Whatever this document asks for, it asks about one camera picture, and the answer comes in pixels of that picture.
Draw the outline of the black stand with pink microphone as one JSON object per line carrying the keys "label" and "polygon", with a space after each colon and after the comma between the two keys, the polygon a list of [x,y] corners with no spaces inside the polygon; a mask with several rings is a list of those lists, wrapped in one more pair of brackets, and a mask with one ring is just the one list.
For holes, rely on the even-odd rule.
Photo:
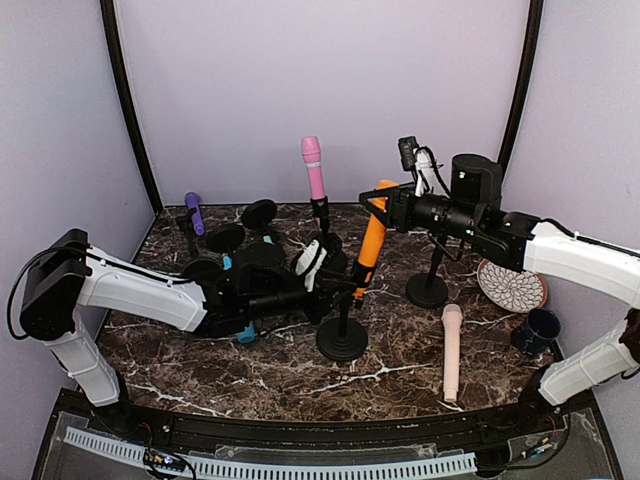
{"label": "black stand with pink microphone", "polygon": [[334,272],[344,273],[347,268],[348,257],[342,249],[342,240],[331,230],[328,197],[311,199],[310,202],[313,215],[320,227],[322,246],[327,252],[323,260],[323,267]]}

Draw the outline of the orange toy microphone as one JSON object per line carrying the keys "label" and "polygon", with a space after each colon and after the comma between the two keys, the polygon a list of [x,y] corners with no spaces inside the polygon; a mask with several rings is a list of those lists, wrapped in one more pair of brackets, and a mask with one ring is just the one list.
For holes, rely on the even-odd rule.
{"label": "orange toy microphone", "polygon": [[353,294],[356,309],[361,309],[364,304],[364,295],[371,283],[386,233],[385,225],[371,214],[358,258],[354,261],[351,271],[351,279],[357,284]]}

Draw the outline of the black stand with orange microphone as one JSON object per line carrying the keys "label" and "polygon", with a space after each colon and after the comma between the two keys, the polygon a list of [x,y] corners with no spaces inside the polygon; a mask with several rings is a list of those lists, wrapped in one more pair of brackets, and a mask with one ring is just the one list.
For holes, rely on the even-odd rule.
{"label": "black stand with orange microphone", "polygon": [[360,308],[375,266],[355,261],[349,286],[338,301],[339,316],[325,321],[316,334],[319,352],[331,361],[350,362],[360,358],[368,346],[368,334],[357,320],[350,317],[352,306]]}

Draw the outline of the pink toy microphone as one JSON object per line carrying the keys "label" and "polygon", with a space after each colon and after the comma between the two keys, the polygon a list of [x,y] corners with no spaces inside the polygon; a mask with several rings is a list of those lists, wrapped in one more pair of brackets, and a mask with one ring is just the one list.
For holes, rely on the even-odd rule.
{"label": "pink toy microphone", "polygon": [[321,168],[322,151],[316,136],[301,139],[301,153],[308,175],[311,199],[322,200],[326,197]]}

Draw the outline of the black stand for beige microphone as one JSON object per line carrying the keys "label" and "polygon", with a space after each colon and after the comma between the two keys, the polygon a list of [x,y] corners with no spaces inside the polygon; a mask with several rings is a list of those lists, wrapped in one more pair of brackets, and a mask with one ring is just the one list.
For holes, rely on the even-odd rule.
{"label": "black stand for beige microphone", "polygon": [[448,298],[448,287],[444,280],[437,275],[438,268],[444,257],[444,247],[447,235],[437,238],[437,245],[431,256],[430,268],[427,273],[412,275],[405,287],[408,300],[419,307],[435,309],[441,307]]}

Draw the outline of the beige toy microphone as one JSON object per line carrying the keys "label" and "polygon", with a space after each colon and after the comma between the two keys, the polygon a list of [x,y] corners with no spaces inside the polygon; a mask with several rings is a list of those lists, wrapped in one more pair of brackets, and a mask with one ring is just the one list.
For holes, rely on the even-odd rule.
{"label": "beige toy microphone", "polygon": [[459,389],[461,308],[457,304],[446,305],[441,320],[444,328],[443,398],[446,403],[455,403]]}

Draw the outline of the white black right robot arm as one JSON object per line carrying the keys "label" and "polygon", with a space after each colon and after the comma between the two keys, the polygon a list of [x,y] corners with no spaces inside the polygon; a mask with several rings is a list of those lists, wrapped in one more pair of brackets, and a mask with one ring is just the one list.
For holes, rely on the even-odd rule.
{"label": "white black right robot arm", "polygon": [[639,253],[569,231],[553,219],[501,210],[502,168],[476,154],[452,159],[446,196],[409,183],[363,192],[359,202],[385,227],[423,228],[461,240],[492,263],[564,279],[628,305],[626,318],[581,351],[534,374],[510,413],[521,434],[534,432],[549,407],[639,365]]}

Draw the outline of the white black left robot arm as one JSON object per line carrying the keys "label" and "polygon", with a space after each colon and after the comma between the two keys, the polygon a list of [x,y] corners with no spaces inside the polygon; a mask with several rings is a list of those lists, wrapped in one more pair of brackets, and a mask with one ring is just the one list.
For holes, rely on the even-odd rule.
{"label": "white black left robot arm", "polygon": [[36,254],[17,280],[25,285],[19,323],[23,338],[41,341],[101,417],[120,436],[141,427],[123,380],[86,331],[78,307],[99,307],[155,320],[204,338],[243,332],[251,322],[300,309],[319,323],[356,284],[324,268],[326,251],[313,240],[294,270],[284,265],[283,249],[259,241],[228,242],[231,266],[200,258],[187,277],[166,275],[127,263],[71,229]]}

